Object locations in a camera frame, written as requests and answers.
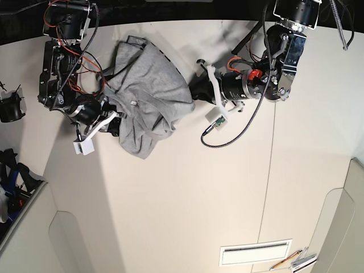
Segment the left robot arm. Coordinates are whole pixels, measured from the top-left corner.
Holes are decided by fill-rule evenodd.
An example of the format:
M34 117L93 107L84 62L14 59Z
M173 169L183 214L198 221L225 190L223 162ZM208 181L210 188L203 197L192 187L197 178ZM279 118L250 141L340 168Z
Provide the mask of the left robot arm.
M321 1L267 2L262 18L232 50L226 73L213 73L218 93L214 93L213 84L203 72L189 84L192 98L210 104L216 104L219 98L234 103L261 97L272 102L286 100L307 40L303 31L316 28L320 6ZM250 61L238 56L259 30L263 31L265 46L262 56Z

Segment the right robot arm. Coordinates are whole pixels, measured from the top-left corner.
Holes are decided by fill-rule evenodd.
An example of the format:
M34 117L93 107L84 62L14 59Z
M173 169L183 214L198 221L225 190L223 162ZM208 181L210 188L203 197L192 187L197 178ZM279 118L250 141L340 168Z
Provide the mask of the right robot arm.
M104 70L88 52L96 33L81 45L93 16L99 23L100 12L92 1L49 1L43 14L43 34L50 40L44 46L38 101L66 116L80 139L98 125L101 132L117 137L126 118L104 94Z

